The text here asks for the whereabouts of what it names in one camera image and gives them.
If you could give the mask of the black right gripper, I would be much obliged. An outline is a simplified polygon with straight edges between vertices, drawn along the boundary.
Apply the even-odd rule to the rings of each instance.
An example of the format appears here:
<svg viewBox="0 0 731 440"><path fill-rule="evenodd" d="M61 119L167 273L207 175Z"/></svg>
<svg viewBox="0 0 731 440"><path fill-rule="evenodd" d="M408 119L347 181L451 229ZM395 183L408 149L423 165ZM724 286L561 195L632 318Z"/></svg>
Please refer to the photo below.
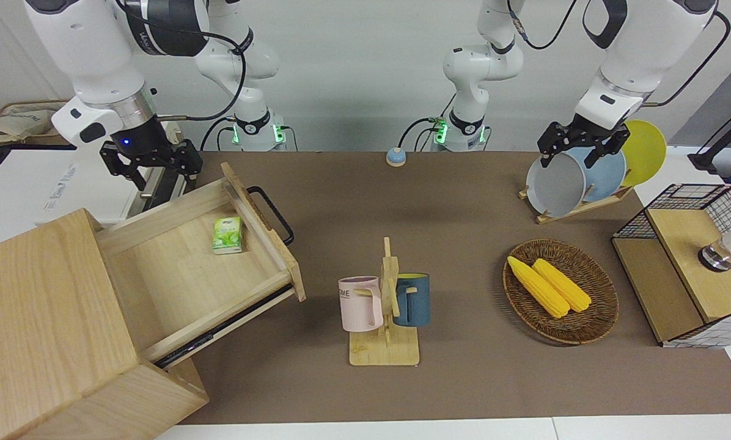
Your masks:
<svg viewBox="0 0 731 440"><path fill-rule="evenodd" d="M190 139L172 143L156 115L141 125L114 133L111 139L114 143L103 143L101 147L101 158L108 172L127 179L139 191L145 190L147 181L138 165L170 168L187 181L196 179L201 173L203 160L197 147ZM119 153L138 165L125 164Z"/></svg>

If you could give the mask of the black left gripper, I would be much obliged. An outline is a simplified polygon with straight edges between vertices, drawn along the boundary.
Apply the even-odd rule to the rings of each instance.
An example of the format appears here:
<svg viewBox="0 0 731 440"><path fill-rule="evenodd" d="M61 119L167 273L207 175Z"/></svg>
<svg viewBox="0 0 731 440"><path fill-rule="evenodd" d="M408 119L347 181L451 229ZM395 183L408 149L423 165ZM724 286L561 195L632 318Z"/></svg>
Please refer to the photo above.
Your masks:
<svg viewBox="0 0 731 440"><path fill-rule="evenodd" d="M547 168L559 153L570 147L592 147L584 159L586 168L593 168L604 156L618 154L629 138L628 131L603 128L586 117L575 114L567 125L552 122L540 136L540 164Z"/></svg>

